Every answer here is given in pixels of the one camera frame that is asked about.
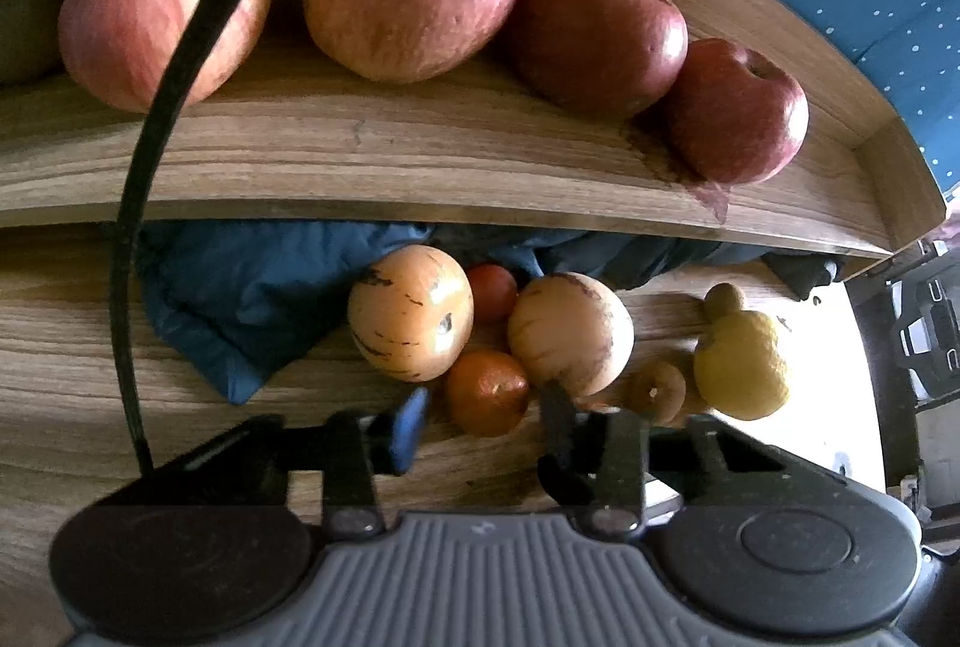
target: wet stain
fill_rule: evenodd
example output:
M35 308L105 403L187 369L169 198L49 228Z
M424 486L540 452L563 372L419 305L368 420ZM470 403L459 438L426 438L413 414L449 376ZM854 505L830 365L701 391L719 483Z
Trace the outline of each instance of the wet stain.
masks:
M712 213L718 225L726 225L731 187L708 182L700 176L669 147L664 133L664 124L656 107L647 109L624 127L628 143L640 154L641 161L658 182L683 187Z

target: citron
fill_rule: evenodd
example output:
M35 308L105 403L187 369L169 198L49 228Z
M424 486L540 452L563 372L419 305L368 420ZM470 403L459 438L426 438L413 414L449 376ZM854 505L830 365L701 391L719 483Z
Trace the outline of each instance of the citron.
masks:
M758 311L717 318L700 337L693 374L704 401L736 420L772 415L790 395L789 331Z
M747 307L747 297L743 290L726 281L714 284L707 297L704 298L704 314L714 323L721 317L726 317L736 311L743 311Z

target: wooden shelf edge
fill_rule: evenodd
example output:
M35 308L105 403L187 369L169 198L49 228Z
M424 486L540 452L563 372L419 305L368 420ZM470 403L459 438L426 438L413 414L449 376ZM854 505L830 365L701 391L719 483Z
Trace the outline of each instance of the wooden shelf edge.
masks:
M706 195L624 126L560 112L489 58L389 88L325 59L300 28L293 41L265 37L184 112L147 216L495 222L874 259L912 238L874 189L887 179L872 174L875 152L851 150L890 123L880 93L776 0L677 1L693 35L737 38L800 73L810 133L776 179ZM138 128L64 77L0 91L0 225L112 219ZM894 164L919 156L901 139ZM919 221L931 218L926 201Z

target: orange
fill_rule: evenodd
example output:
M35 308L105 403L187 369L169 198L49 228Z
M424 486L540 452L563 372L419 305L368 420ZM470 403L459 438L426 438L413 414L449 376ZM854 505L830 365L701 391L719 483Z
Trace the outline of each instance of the orange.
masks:
M510 433L523 420L529 402L527 374L505 352L467 352L446 374L450 419L470 436Z
M503 266L474 266L467 271L467 281L473 291L473 321L478 324L502 323L517 305L517 280Z

